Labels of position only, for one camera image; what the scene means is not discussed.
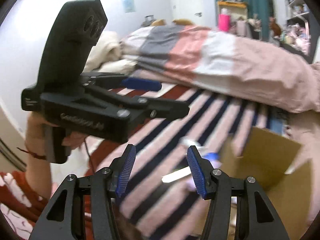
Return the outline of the person's left hand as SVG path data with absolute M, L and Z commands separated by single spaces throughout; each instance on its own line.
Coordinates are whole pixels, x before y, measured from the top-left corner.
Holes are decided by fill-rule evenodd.
M 27 130 L 25 134 L 25 148 L 28 152 L 28 162 L 31 163 L 41 162 L 45 163 L 46 161 L 40 159 L 40 157 L 46 156 L 45 150 L 45 126 L 57 128 L 56 125 L 49 123 L 44 119 L 44 117 L 36 112 L 32 112 L 27 121 Z M 87 135 L 80 132 L 71 132 L 70 135 L 67 135 L 63 138 L 61 146 L 70 147 L 72 150 L 79 147 L 84 140 L 87 138 Z

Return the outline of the person's left forearm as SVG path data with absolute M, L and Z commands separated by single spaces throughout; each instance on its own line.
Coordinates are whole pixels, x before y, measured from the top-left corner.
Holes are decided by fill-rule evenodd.
M 49 199 L 52 194 L 50 163 L 44 155 L 38 155 L 28 149 L 27 154 L 26 181 L 30 188 L 39 196 Z

